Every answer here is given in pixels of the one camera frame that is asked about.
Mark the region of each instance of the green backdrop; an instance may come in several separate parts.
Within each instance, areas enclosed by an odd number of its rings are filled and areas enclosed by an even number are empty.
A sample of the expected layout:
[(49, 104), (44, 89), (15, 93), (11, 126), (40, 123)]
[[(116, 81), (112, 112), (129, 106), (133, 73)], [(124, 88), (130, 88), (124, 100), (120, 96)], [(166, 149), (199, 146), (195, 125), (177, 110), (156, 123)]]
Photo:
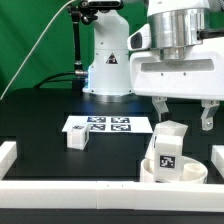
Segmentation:
[[(53, 15), (67, 0), (1, 0), (0, 1), (0, 93), (36, 42)], [(147, 9), (142, 3), (126, 4), (119, 13), (130, 24), (130, 33), (146, 23)], [(224, 13), (212, 13), (211, 28), (224, 27)], [(80, 25), (81, 54), (84, 67), (93, 60), (93, 26)], [(74, 47), (72, 22), (64, 10), (10, 88), (33, 87), (42, 79), (72, 71)], [(65, 83), (46, 87), (70, 87)]]

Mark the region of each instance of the black-and-white pattern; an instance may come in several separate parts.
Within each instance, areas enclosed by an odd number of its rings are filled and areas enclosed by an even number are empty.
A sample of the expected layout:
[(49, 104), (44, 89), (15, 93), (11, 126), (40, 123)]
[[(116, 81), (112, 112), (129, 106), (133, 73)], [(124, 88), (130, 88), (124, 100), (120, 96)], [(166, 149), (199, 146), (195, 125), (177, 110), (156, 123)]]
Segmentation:
[(75, 130), (82, 130), (83, 128), (84, 128), (84, 126), (81, 126), (81, 125), (75, 125), (73, 127), (73, 129), (75, 129)]
[(90, 126), (91, 131), (105, 131), (106, 125), (105, 124), (92, 124)]
[(175, 169), (175, 156), (160, 156), (160, 168)]
[(88, 117), (87, 122), (105, 123), (106, 122), (106, 117)]
[(112, 117), (111, 118), (111, 123), (119, 123), (119, 124), (123, 124), (123, 123), (130, 123), (130, 119), (128, 117)]
[(129, 125), (129, 124), (112, 124), (111, 131), (131, 131), (131, 125)]

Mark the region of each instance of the white cube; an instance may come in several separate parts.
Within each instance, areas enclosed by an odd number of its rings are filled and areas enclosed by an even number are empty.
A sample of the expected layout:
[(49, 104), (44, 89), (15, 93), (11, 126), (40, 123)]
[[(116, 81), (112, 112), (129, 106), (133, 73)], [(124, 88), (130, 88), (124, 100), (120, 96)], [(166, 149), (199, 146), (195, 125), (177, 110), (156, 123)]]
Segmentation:
[(147, 159), (154, 160), (155, 143), (158, 134), (184, 137), (187, 128), (188, 128), (187, 125), (180, 124), (174, 121), (165, 121), (157, 124), (153, 132), (152, 138), (150, 140), (145, 157)]
[(158, 135), (155, 143), (154, 180), (179, 181), (183, 170), (183, 137)]
[(83, 150), (89, 140), (88, 124), (75, 123), (67, 131), (67, 147)]

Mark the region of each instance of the black table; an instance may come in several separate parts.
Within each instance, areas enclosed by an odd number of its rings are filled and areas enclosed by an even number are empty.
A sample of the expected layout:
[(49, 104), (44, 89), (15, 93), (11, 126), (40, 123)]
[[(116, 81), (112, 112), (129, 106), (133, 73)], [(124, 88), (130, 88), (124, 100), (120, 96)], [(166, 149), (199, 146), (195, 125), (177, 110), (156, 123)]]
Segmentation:
[[(212, 145), (224, 144), (224, 109), (215, 115), (212, 131), (201, 130), (199, 101), (168, 100), (172, 120), (188, 125), (183, 155), (209, 169), (208, 183), (223, 184), (211, 164)], [(157, 114), (150, 97), (124, 103), (83, 99), (65, 89), (21, 89), (0, 102), (0, 143), (17, 142), (18, 157), (5, 180), (138, 181), (149, 134), (90, 133), (84, 151), (66, 146), (62, 128), (69, 115), (147, 116), (154, 128)], [(132, 210), (1, 209), (0, 223), (220, 223), (223, 214)]]

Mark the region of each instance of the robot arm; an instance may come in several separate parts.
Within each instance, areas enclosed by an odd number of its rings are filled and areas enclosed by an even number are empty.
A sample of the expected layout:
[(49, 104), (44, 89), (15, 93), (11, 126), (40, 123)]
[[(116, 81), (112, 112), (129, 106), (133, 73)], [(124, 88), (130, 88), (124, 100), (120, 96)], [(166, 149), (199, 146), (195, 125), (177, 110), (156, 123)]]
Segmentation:
[(160, 118), (168, 112), (167, 97), (202, 100), (203, 130), (213, 128), (224, 100), (224, 32), (209, 29), (209, 11), (208, 0), (150, 0), (150, 25), (128, 39), (130, 50), (148, 49), (130, 59), (135, 93), (151, 96)]

